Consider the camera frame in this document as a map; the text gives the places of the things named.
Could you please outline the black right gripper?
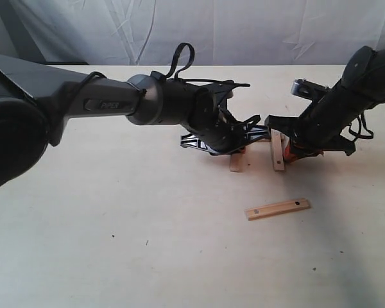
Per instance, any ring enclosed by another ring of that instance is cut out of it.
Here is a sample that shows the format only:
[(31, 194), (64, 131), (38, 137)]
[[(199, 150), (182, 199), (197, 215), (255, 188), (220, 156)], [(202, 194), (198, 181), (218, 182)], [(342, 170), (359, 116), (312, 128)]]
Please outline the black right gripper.
[(342, 151), (348, 156), (356, 151), (355, 142), (341, 136), (346, 124), (336, 119), (324, 96), (312, 101), (298, 117), (269, 115), (265, 119), (268, 128), (282, 132), (289, 139), (283, 152), (284, 161), (317, 157), (326, 151)]

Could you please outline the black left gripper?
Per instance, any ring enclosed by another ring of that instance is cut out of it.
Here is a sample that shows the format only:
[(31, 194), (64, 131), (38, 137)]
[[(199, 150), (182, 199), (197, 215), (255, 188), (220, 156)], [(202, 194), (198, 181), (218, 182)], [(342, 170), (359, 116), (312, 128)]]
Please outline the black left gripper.
[(181, 136), (180, 145), (212, 156), (239, 153), (255, 142), (271, 139), (269, 128), (260, 125), (260, 121), (259, 115), (238, 121), (227, 109), (219, 107), (200, 112), (183, 125), (189, 133)]

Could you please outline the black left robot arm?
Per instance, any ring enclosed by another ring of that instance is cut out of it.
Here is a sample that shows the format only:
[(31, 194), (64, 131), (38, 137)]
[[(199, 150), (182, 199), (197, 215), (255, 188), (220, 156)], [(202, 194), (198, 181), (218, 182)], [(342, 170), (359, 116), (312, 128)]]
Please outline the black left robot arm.
[(230, 155), (270, 137), (254, 115), (238, 121), (227, 108), (237, 83), (183, 80), (153, 71), (127, 81), (0, 55), (0, 186), (59, 145), (68, 120), (125, 116), (143, 126), (180, 125), (181, 146)]

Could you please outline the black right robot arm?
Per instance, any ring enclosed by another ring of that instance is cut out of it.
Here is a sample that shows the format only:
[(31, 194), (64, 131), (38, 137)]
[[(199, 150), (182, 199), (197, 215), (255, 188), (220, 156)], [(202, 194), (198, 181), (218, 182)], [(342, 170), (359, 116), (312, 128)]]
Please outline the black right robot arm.
[(350, 156), (358, 139), (370, 140), (364, 113), (385, 103), (385, 49), (363, 46), (357, 50), (333, 87), (304, 79), (293, 83), (294, 96), (310, 100), (298, 117), (269, 115), (265, 125), (283, 133), (288, 144), (283, 152), (287, 163), (316, 157), (326, 151)]

